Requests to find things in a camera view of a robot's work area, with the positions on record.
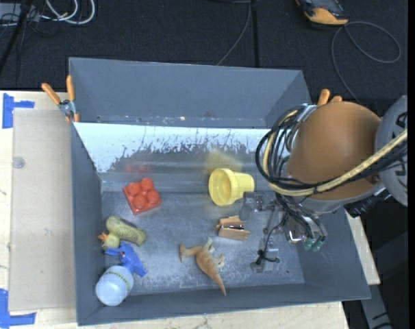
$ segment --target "yellow plastic cup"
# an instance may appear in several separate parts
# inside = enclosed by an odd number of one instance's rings
[[[244,193],[255,190],[253,177],[247,173],[217,168],[209,177],[209,194],[218,206],[232,205],[242,199]]]

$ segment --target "toy dinosaur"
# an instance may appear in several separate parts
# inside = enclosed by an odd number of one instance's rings
[[[180,244],[180,261],[183,262],[185,257],[194,256],[195,262],[202,272],[213,279],[213,281],[215,281],[215,283],[217,283],[220,287],[224,296],[226,296],[226,289],[220,275],[218,274],[218,268],[224,266],[225,257],[223,254],[221,254],[218,258],[213,257],[212,252],[214,250],[214,246],[212,246],[212,239],[210,237],[207,238],[207,243],[203,246],[194,246],[187,249],[184,245]]]
[[[117,216],[108,217],[105,226],[109,233],[103,232],[98,236],[103,241],[101,246],[104,250],[117,249],[121,239],[141,246],[147,237],[143,229]]]

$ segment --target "brown toy dinosaur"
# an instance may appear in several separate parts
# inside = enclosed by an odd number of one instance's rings
[[[203,246],[194,246],[187,249],[184,245],[180,244],[180,261],[183,262],[185,257],[195,256],[195,262],[202,272],[213,279],[220,287],[224,296],[226,296],[226,289],[218,274],[218,268],[224,266],[225,257],[223,254],[218,258],[213,257],[212,252],[214,250],[210,237],[207,238],[207,243]]]

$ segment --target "gray bin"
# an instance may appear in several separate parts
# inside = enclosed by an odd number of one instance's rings
[[[328,238],[319,252],[277,239],[281,262],[256,273],[269,211],[251,215],[245,241],[221,238],[215,225],[237,215],[241,201],[214,205],[208,193],[213,169],[253,176],[268,201],[273,192],[255,166],[255,146],[285,111],[310,103],[301,71],[71,58],[81,122],[71,126],[77,322],[80,326],[294,304],[362,300],[370,292],[343,210],[322,216]],[[160,192],[160,206],[133,215],[122,188],[145,176]],[[118,258],[97,235],[119,215],[147,233],[132,244],[147,275],[119,306],[104,306],[95,284]],[[179,244],[211,237],[227,290],[179,259]]]

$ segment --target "white bottle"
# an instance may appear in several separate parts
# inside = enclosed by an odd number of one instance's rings
[[[107,306],[118,306],[134,286],[133,274],[123,266],[111,266],[99,278],[95,287],[99,301]]]
[[[104,272],[95,286],[95,293],[103,304],[118,306],[133,289],[133,273],[143,277],[147,271],[127,243],[122,242],[118,249],[107,249],[105,252],[119,256],[122,265],[111,266]]]

